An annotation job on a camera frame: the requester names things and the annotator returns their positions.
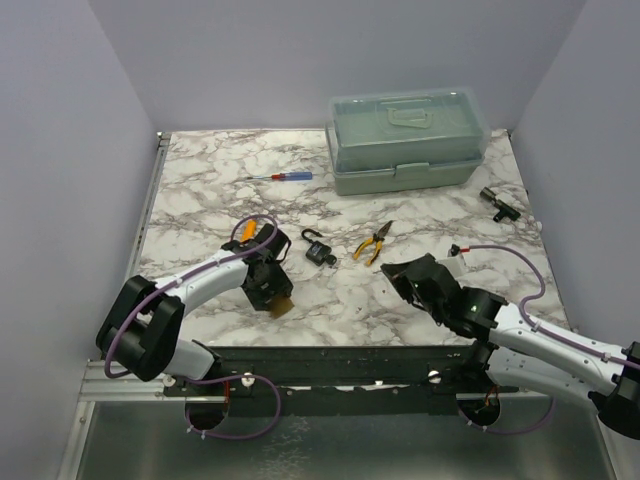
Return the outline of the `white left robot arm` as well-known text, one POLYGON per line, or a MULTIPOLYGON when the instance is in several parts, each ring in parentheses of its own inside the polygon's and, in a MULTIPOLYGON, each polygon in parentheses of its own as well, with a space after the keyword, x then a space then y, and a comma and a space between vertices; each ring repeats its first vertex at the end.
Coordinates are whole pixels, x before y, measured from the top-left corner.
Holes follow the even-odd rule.
POLYGON ((179 338, 182 322, 218 295, 240 289, 258 312, 273 313, 288 299, 293 284, 281 263, 289 237, 267 224, 244 242, 232 239, 209 259, 160 280, 141 275, 121 288, 98 330, 96 346, 119 363, 123 375, 150 381, 161 374, 187 379, 201 395, 214 393, 222 380, 218 356, 197 341, 179 338))

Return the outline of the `black padlock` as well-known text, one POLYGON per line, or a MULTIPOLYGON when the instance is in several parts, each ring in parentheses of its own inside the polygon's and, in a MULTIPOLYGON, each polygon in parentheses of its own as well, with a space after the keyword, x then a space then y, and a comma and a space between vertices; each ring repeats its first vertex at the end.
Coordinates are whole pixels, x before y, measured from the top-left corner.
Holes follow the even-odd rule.
POLYGON ((319 241, 323 235, 311 228, 305 228, 301 231, 301 237, 309 243, 305 257, 316 266, 323 265, 331 254, 331 248, 319 241))

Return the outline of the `brass padlock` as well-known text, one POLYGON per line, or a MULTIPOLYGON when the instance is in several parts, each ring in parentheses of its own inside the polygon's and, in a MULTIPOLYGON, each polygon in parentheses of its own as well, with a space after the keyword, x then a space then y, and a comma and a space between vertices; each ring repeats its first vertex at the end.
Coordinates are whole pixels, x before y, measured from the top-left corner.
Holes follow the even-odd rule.
POLYGON ((280 318, 294 307, 294 304, 290 297, 277 297, 273 299, 269 304, 269 314, 273 319, 280 318))

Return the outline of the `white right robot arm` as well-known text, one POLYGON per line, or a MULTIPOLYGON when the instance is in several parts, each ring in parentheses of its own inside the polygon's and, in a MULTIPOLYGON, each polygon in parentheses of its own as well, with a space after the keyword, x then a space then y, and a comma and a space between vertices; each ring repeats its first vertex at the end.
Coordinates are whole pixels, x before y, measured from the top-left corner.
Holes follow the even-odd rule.
POLYGON ((384 264, 381 271, 403 300, 473 340, 480 357, 459 370, 467 389, 480 392, 495 384, 591 403, 606 427, 639 437, 638 342, 600 342, 532 317, 523 303, 460 285, 449 266, 430 254, 384 264))

